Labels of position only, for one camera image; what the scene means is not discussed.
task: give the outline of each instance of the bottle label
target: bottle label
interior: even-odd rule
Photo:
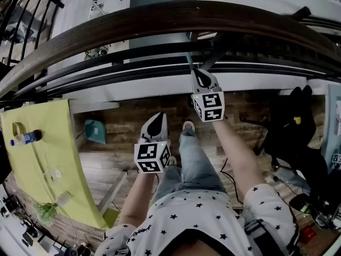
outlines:
[[[36,136],[34,135],[34,132],[26,133],[24,134],[24,137],[25,137],[25,144],[36,141]]]

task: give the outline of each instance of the green plant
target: green plant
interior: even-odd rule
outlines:
[[[35,210],[39,221],[47,226],[50,226],[53,223],[53,218],[57,213],[57,206],[56,203],[32,203],[32,207]]]

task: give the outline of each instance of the shirt sleeve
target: shirt sleeve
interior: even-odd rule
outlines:
[[[118,225],[105,232],[105,240],[96,250],[95,256],[128,255],[127,241],[136,227],[132,225]]]
[[[270,185],[260,184],[250,189],[244,198],[244,208],[252,214],[252,218],[245,217],[246,223],[252,224],[252,220],[257,220],[269,225],[271,232],[279,236],[285,246],[298,241],[296,218]]]

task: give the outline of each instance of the yellow mat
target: yellow mat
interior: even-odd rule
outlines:
[[[87,186],[71,129],[68,100],[25,106],[1,113],[9,160],[18,185],[40,203],[54,203],[68,191],[71,200],[59,212],[96,228],[110,228],[118,212],[100,215]],[[25,132],[41,130],[40,141],[11,146],[12,123]]]

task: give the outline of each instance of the wooden floor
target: wooden floor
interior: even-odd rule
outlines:
[[[261,126],[240,122],[239,115],[244,114],[250,119],[261,120],[264,116],[269,115],[269,101],[276,94],[275,91],[225,94],[225,114],[228,117],[228,121],[250,148],[254,148],[263,141],[266,130]],[[112,209],[118,208],[120,210],[122,208],[124,200],[137,176],[136,166],[133,161],[134,144],[138,140],[140,129],[144,122],[159,111],[164,111],[167,114],[170,139],[172,141],[170,149],[179,163],[181,160],[178,153],[178,138],[182,130],[182,123],[190,119],[196,125],[196,133],[200,144],[211,160],[214,168],[217,172],[221,170],[226,157],[214,129],[211,124],[201,122],[193,108],[188,106],[188,100],[189,95],[175,95],[122,101],[120,102],[120,108],[117,109],[77,115],[75,121],[80,129],[82,129],[86,119],[100,120],[105,123],[107,128],[106,145],[87,142],[82,145],[79,153],[88,186],[97,204],[103,198],[111,184],[115,182],[121,171],[128,170],[128,177],[125,183],[114,198],[114,204],[110,205]],[[319,148],[323,136],[324,96],[313,96],[311,106],[316,123],[316,133],[310,146],[312,148]],[[280,193],[286,202],[289,202],[295,194],[283,183],[273,181],[269,156],[261,153],[257,159],[267,182]],[[226,165],[224,171],[232,174],[229,164]],[[240,207],[231,181],[221,173],[219,173],[219,176],[231,197],[232,204],[235,207]],[[19,199],[26,205],[28,212],[32,213],[29,197],[17,187],[12,175],[9,176],[6,187],[10,193],[13,193],[13,190],[15,190]],[[301,193],[301,189],[292,186],[291,188],[294,192]],[[301,228],[305,225],[313,224],[309,216],[304,217],[298,212],[295,212],[295,215]],[[74,227],[76,231],[76,243],[80,244],[81,241],[88,241],[91,244],[91,248],[95,250],[100,241],[90,236],[90,231],[81,223],[72,221],[71,224],[70,222],[68,218],[59,215],[55,224],[48,227],[48,230],[54,237],[59,236],[59,240],[65,239],[68,244],[73,244],[75,233],[72,227]],[[315,240],[302,247],[302,252],[310,256],[321,255],[337,237],[336,234],[330,231],[319,230],[316,226],[314,226],[314,230],[318,234]],[[94,231],[99,238],[103,238],[103,230],[91,228],[91,231]]]

